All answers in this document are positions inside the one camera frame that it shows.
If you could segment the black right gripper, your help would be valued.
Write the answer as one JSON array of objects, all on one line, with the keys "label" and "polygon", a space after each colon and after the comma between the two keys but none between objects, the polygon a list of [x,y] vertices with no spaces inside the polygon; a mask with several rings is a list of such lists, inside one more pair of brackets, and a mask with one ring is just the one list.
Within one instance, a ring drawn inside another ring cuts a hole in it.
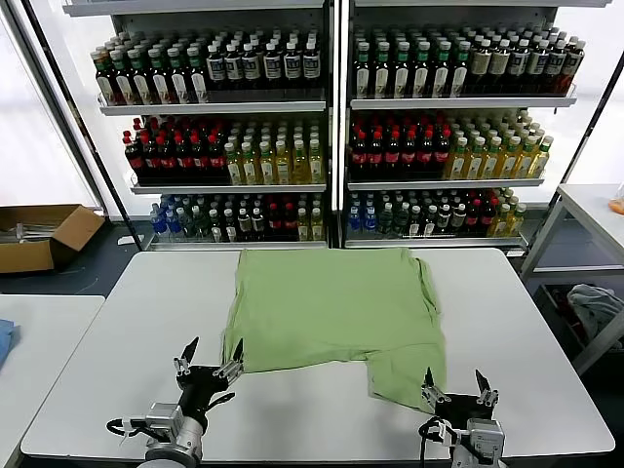
[{"label": "black right gripper", "polygon": [[480,395],[445,394],[436,384],[430,368],[424,375],[421,394],[435,414],[445,420],[468,420],[470,418],[492,419],[493,407],[499,400],[499,393],[492,389],[488,379],[475,370]]}]

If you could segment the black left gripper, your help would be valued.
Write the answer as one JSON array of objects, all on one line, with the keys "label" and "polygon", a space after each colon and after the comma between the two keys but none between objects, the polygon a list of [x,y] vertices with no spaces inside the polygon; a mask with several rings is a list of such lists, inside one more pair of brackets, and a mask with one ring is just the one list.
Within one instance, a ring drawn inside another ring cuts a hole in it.
[{"label": "black left gripper", "polygon": [[182,391],[178,405],[183,414],[206,414],[215,406],[233,398],[227,379],[238,379],[243,372],[244,340],[240,339],[232,358],[218,367],[191,366],[199,337],[187,344],[179,357],[174,357],[177,383]]}]

